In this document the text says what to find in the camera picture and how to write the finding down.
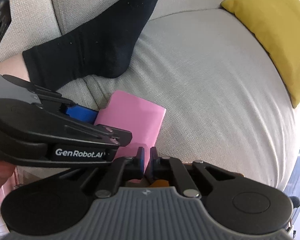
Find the orange object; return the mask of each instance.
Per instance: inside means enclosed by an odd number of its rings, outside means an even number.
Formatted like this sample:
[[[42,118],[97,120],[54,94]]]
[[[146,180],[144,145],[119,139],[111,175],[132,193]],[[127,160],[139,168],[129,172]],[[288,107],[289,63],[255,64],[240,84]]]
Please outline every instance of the orange object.
[[[149,187],[169,187],[169,182],[164,179],[158,179],[152,183]]]

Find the white upholstery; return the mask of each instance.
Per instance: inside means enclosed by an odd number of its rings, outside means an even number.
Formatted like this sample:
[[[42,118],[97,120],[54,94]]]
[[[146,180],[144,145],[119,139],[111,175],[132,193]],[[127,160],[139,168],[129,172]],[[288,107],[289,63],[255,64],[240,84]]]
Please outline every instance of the white upholstery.
[[[124,90],[167,109],[156,146],[283,189],[300,147],[293,109],[268,54],[222,9],[173,14],[144,28],[130,68],[84,79],[99,108]],[[61,91],[76,99],[68,84]]]

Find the gray panel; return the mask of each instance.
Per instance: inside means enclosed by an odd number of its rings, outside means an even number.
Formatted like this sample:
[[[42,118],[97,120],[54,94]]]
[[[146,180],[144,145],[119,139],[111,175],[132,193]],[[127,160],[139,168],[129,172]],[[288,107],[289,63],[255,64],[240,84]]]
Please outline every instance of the gray panel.
[[[35,93],[29,92],[23,87],[19,87],[9,81],[6,81],[0,75],[0,98],[18,99],[27,103],[38,103],[40,100]]]
[[[64,232],[50,236],[23,236],[12,232],[5,238],[5,240],[30,239],[289,240],[291,238],[284,230],[262,236],[248,236],[231,231],[215,222],[199,199],[185,198],[177,193],[175,187],[167,187],[119,188],[114,197],[95,200],[87,215]]]

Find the metal screw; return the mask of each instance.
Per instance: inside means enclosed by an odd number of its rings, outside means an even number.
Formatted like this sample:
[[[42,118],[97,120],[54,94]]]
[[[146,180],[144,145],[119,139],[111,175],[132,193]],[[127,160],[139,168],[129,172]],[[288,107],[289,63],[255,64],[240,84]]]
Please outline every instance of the metal screw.
[[[107,198],[107,197],[111,197],[111,192],[108,191],[108,190],[105,190],[105,189],[101,189],[101,190],[98,190],[96,192],[96,196],[98,198]]]
[[[183,192],[183,195],[186,197],[199,197],[200,193],[197,190],[190,188],[190,189],[186,189]]]
[[[106,128],[106,130],[107,130],[108,132],[113,132],[109,127],[106,127],[106,126],[105,126],[105,128]]]
[[[119,142],[116,139],[110,138],[110,141],[112,141],[115,144],[119,144]]]

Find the yellow pillow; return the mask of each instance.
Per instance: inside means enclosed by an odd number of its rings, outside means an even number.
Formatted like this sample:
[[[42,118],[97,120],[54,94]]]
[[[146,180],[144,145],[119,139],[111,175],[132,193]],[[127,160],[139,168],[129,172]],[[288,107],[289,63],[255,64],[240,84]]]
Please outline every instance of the yellow pillow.
[[[270,54],[296,108],[300,103],[300,0],[225,0],[221,5]]]

